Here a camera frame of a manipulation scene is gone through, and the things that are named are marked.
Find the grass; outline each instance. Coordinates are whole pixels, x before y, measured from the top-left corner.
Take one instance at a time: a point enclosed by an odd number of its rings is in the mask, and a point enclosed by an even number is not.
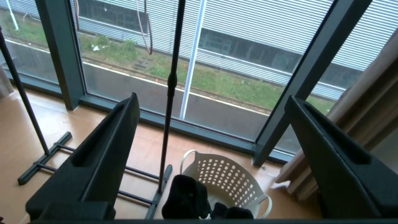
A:
[[[6,34],[47,45],[40,23],[28,18],[23,21],[22,17],[18,15],[16,15],[16,19],[19,30],[14,30],[14,25],[9,14],[2,13],[0,15],[0,22],[4,24],[5,30],[7,30]],[[110,40],[103,35],[92,37],[85,34],[79,34],[79,39],[81,51],[85,57],[130,69],[132,69],[132,66],[138,60],[146,60],[151,62],[144,70],[146,73],[159,78],[167,78],[169,76],[171,57],[159,53],[148,55],[146,50],[136,47],[136,43],[132,40],[125,40],[120,43]],[[93,51],[94,46],[98,46],[99,50]],[[179,60],[177,77],[178,82],[183,85],[187,79],[187,71],[188,62]],[[268,110],[274,108],[284,90],[282,86],[273,85],[262,80],[245,78],[199,64],[195,65],[192,87],[257,105]],[[334,101],[314,96],[309,96],[307,101],[324,114],[335,103]]]

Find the glass window pane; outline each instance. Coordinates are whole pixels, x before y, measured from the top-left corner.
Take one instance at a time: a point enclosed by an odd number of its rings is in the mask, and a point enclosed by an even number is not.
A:
[[[332,63],[307,98],[316,109],[328,114],[333,105],[379,55],[398,28],[398,2],[374,0],[339,49]],[[276,149],[296,153],[300,144],[291,126]]]
[[[141,108],[164,114],[178,1],[147,2],[154,44],[152,55],[142,39],[134,1],[79,0],[78,3],[81,9],[78,36],[87,92],[115,101],[135,92]],[[141,4],[139,14],[149,45],[144,3]],[[182,43],[190,38],[187,29],[184,23]],[[178,62],[178,82],[185,83],[189,54],[181,50],[180,55],[184,59]],[[182,85],[177,87],[174,117],[178,117],[183,90]]]
[[[8,6],[6,1],[0,1],[0,26],[17,71],[20,75],[58,83],[35,1],[9,0],[9,3]],[[0,63],[7,70],[2,54]]]
[[[185,120],[255,140],[331,3],[208,1]]]

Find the floor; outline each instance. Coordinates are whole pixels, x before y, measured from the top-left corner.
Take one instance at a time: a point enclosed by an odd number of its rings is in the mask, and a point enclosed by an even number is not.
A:
[[[70,131],[73,138],[67,145],[77,147],[106,116],[102,112],[84,107],[68,111],[59,99],[32,91],[27,93],[48,146],[51,146],[66,131]],[[4,217],[5,223],[26,223],[29,221],[29,216],[25,212],[24,205],[50,174],[39,172],[27,184],[23,186],[17,184],[17,178],[43,154],[17,91],[0,100],[0,142],[0,158],[2,160],[0,162],[0,192],[2,193],[0,217]],[[162,130],[139,124],[127,165],[158,174],[161,146]],[[251,165],[250,157],[176,134],[170,135],[167,151],[167,164],[172,164],[174,168],[172,177],[178,174],[182,156],[191,149],[226,156],[246,168],[257,179],[265,193],[273,199],[274,205],[269,218],[321,217],[316,203],[299,203],[286,192],[286,184],[274,183],[280,166],[264,164],[263,167],[256,169]],[[59,152],[47,165],[59,167],[68,155],[66,152]],[[187,164],[192,162],[192,157],[187,159]],[[167,185],[155,218],[162,218],[161,208],[167,199],[169,187],[170,184]],[[152,199],[157,184],[131,174],[125,174],[120,188],[132,194]],[[261,206],[260,214],[265,211],[265,204],[263,203]],[[116,218],[144,218],[147,212],[146,207],[122,198],[117,199],[114,207]]]

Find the white plastic basket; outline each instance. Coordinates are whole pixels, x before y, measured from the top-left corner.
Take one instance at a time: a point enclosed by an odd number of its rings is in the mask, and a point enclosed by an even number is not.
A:
[[[195,152],[195,160],[182,172],[184,161],[192,152]],[[261,218],[271,212],[271,198],[261,190],[245,168],[227,157],[188,151],[182,158],[180,174],[192,177],[206,186],[212,209],[216,202],[220,202],[227,207],[249,209],[256,218],[260,203],[268,198],[268,208]]]

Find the white pole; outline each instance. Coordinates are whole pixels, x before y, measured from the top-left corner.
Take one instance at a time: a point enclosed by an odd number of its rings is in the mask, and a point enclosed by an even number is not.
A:
[[[15,17],[14,17],[14,13],[12,13],[12,10],[11,10],[10,2],[8,0],[6,0],[6,2],[7,2],[7,5],[8,5],[8,9],[10,10],[10,15],[11,15],[12,21],[14,23],[15,30],[19,30],[17,21],[15,20]]]
[[[197,59],[201,25],[203,24],[203,17],[205,16],[206,3],[207,3],[207,0],[201,0],[201,3],[200,3],[197,29],[195,31],[195,38],[193,40],[191,59],[189,61],[189,67],[188,67],[188,73],[187,73],[187,82],[185,83],[184,96],[182,98],[182,105],[181,105],[181,112],[180,112],[181,120],[185,119],[185,112],[187,111],[188,97],[189,97],[189,92],[191,89],[193,69],[195,67],[195,61]]]

